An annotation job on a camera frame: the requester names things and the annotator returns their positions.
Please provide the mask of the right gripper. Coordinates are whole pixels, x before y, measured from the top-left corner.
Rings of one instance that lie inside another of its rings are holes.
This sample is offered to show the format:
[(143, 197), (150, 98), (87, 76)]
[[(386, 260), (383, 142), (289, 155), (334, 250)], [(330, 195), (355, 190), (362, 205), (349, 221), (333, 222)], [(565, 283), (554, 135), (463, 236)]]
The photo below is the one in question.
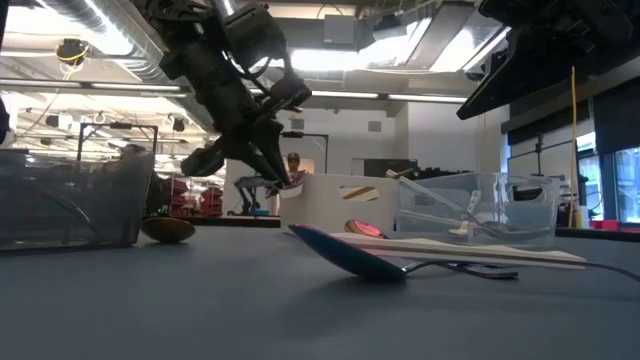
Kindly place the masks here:
[(595, 52), (591, 28), (569, 0), (481, 0), (478, 10), (512, 31), (507, 48), (491, 55), (484, 79), (458, 109), (461, 120), (560, 82)]

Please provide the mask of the blue-grey table mat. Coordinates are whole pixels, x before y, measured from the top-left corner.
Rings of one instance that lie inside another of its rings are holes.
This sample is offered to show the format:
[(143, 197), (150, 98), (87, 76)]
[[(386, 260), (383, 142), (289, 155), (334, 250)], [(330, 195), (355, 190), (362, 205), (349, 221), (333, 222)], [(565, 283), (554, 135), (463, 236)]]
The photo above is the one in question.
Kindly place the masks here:
[(640, 244), (582, 271), (362, 281), (277, 229), (0, 255), (0, 360), (640, 360)]

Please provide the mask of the red storage shelf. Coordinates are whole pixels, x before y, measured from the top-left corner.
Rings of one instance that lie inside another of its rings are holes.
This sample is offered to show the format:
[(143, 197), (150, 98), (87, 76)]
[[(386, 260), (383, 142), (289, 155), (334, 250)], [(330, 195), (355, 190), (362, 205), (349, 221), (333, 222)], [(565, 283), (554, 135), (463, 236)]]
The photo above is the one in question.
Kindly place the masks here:
[(187, 183), (177, 178), (162, 179), (160, 182), (160, 204), (163, 214), (173, 217), (185, 217), (188, 201), (184, 197), (189, 188)]
[(221, 217), (223, 191), (218, 187), (208, 187), (200, 195), (200, 215), (202, 217)]

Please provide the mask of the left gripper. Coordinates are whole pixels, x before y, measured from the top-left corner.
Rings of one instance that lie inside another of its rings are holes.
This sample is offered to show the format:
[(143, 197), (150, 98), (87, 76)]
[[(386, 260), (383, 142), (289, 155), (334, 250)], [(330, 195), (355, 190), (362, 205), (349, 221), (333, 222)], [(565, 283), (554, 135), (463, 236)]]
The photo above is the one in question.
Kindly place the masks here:
[(214, 144), (194, 150), (181, 162), (186, 176), (206, 177), (216, 173), (227, 159), (241, 161), (263, 178), (290, 184), (279, 144), (283, 125), (276, 120), (281, 110), (297, 111), (311, 90), (295, 74), (288, 74), (272, 88), (263, 103), (242, 84), (225, 90), (206, 91), (207, 109), (212, 112), (213, 129), (219, 133)]

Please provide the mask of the person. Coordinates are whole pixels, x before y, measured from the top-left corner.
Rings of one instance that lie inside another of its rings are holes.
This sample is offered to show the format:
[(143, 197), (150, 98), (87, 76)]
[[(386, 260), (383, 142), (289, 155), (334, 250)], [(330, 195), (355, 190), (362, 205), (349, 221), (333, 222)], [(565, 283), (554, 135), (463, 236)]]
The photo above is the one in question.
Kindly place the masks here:
[(290, 199), (301, 195), (306, 176), (306, 171), (300, 168), (301, 159), (298, 153), (289, 153), (286, 160), (289, 184), (279, 191), (278, 195), (281, 199)]
[(132, 161), (138, 156), (146, 155), (148, 151), (140, 145), (137, 144), (127, 144), (120, 149), (120, 157), (121, 161)]

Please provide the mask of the long linear ceiling light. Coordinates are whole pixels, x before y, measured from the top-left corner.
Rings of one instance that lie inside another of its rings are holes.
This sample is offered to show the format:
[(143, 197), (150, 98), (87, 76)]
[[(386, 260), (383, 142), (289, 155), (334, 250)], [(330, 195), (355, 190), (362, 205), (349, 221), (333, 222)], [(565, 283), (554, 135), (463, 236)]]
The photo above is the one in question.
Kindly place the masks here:
[[(120, 96), (125, 93), (144, 97), (186, 98), (192, 93), (188, 86), (148, 85), (130, 83), (86, 82), (65, 80), (0, 78), (0, 90), (22, 92), (60, 92), (71, 94), (104, 94)], [(312, 95), (320, 98), (380, 100), (395, 102), (463, 104), (464, 97), (447, 95), (396, 94), (374, 92), (348, 92), (313, 90)]]

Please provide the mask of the white plastic bin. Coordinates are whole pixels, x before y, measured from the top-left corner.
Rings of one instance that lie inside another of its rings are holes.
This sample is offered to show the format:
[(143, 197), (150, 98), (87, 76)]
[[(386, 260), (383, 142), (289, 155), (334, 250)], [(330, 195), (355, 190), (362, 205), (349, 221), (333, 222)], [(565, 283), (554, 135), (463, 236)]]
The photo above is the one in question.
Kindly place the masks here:
[[(361, 187), (375, 187), (364, 195), (343, 199)], [(361, 220), (385, 233), (393, 230), (399, 201), (399, 182), (390, 178), (307, 173), (301, 195), (279, 197), (281, 226), (303, 224), (324, 232), (344, 230), (348, 220)]]

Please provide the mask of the glass window wall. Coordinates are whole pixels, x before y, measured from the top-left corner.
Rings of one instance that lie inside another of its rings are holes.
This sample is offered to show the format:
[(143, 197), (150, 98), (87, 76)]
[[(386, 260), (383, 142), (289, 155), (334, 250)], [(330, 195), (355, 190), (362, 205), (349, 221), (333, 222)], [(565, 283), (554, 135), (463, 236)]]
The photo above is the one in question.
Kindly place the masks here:
[(577, 138), (581, 203), (590, 220), (640, 224), (640, 147), (600, 155), (594, 132)]

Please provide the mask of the black tripod stand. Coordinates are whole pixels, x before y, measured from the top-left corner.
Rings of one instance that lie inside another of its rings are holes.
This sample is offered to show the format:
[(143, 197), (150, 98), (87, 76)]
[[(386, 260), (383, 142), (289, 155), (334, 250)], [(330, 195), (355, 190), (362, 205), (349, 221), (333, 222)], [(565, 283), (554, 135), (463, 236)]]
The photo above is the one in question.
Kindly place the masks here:
[(513, 175), (570, 177), (573, 143), (571, 132), (547, 133), (510, 146), (508, 172)]

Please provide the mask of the black gantry frame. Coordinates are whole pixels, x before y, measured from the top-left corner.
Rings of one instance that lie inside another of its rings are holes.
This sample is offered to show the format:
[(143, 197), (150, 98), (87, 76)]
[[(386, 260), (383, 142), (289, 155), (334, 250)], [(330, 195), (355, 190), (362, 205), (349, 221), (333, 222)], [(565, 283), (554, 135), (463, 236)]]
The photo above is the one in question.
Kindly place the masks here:
[(309, 138), (321, 138), (324, 140), (325, 144), (323, 146), (320, 146), (320, 148), (322, 149), (323, 153), (324, 153), (324, 173), (328, 173), (328, 159), (329, 159), (329, 138), (330, 136), (328, 134), (320, 134), (320, 133), (305, 133), (302, 131), (283, 131), (280, 133), (280, 137), (282, 138), (290, 138), (290, 139), (301, 139), (301, 138), (305, 138), (305, 137), (309, 137)]
[(91, 138), (97, 130), (101, 130), (103, 127), (108, 127), (110, 129), (116, 130), (132, 130), (137, 128), (139, 130), (150, 129), (153, 132), (152, 138), (152, 152), (157, 152), (157, 144), (158, 144), (158, 133), (159, 128), (155, 125), (139, 125), (139, 124), (131, 124), (125, 122), (112, 122), (109, 124), (106, 123), (80, 123), (79, 135), (78, 135), (78, 144), (76, 151), (76, 160), (80, 161), (83, 155), (83, 146), (84, 142)]

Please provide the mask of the grey ceiling box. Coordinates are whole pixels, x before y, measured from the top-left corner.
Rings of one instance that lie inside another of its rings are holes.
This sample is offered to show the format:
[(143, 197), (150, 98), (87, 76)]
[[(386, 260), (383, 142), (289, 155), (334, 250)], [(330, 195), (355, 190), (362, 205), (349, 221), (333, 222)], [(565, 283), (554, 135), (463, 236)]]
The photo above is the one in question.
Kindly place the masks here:
[(357, 22), (352, 16), (325, 15), (323, 43), (331, 46), (352, 46), (356, 40)]

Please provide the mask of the clear plastic bin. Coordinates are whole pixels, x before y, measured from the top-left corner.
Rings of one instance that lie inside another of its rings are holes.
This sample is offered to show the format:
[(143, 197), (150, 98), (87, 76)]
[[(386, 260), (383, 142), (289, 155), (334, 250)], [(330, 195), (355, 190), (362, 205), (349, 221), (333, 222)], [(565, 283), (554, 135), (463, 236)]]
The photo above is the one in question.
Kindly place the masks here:
[(437, 241), (460, 245), (505, 245), (528, 250), (544, 250), (554, 246), (559, 202), (559, 181), (548, 177), (519, 176), (506, 173), (462, 173), (444, 177), (412, 180), (456, 205), (467, 209), (472, 193), (480, 191), (488, 201), (515, 200), (544, 203), (552, 212), (553, 237), (541, 246), (517, 246), (511, 244), (476, 244), (468, 237), (454, 238), (446, 233), (451, 225), (417, 220), (400, 215), (401, 210), (410, 210), (460, 220), (461, 216), (427, 196), (419, 195), (403, 184), (399, 184), (399, 205), (396, 212), (396, 230), (404, 235), (419, 235)]

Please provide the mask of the black cabinet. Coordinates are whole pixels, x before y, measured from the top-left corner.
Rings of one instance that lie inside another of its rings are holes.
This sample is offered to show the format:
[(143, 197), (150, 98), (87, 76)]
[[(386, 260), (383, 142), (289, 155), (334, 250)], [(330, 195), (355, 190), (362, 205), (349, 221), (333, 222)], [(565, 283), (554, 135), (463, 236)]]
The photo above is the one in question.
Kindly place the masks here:
[(388, 170), (396, 173), (404, 170), (418, 170), (418, 162), (411, 159), (354, 158), (351, 174), (355, 176), (384, 177)]

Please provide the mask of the iridescent rainbow spoon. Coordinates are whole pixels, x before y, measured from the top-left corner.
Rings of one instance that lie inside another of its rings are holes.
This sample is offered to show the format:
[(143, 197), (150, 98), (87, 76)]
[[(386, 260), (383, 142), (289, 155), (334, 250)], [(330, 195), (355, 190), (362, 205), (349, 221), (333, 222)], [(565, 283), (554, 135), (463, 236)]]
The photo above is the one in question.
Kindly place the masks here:
[[(388, 239), (388, 236), (379, 228), (360, 220), (348, 220), (345, 223), (345, 230), (350, 233)], [(438, 266), (490, 280), (517, 280), (519, 276), (517, 271), (508, 271), (505, 268), (476, 263), (438, 263)]]
[(432, 265), (447, 265), (446, 261), (427, 261), (398, 267), (315, 228), (289, 225), (289, 229), (305, 245), (331, 264), (369, 281), (403, 282), (409, 273), (418, 269)]

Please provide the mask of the smoked grey plastic bin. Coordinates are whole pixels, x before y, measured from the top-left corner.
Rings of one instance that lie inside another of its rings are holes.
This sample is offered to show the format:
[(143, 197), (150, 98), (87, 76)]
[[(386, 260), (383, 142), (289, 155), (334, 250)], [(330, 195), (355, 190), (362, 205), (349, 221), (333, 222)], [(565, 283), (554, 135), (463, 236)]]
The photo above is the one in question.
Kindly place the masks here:
[(151, 154), (106, 163), (0, 151), (0, 251), (137, 242)]

